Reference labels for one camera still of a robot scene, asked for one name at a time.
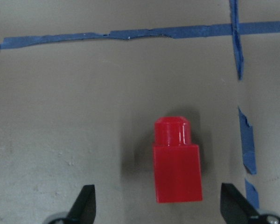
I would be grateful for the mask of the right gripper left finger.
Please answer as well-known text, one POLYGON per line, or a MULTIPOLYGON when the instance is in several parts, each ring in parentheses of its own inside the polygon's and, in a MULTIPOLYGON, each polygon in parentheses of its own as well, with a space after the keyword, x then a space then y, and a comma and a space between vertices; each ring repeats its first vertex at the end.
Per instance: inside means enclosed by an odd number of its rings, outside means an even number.
POLYGON ((65 224, 93 224, 96 217, 95 185, 84 185, 67 214, 65 224))

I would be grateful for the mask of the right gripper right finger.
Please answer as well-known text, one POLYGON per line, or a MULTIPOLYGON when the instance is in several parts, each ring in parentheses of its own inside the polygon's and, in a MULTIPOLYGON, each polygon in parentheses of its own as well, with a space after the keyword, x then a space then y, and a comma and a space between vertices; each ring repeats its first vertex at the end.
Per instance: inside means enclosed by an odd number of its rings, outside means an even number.
POLYGON ((220 213, 226 224, 265 224, 248 200, 231 183, 221 184, 220 213))

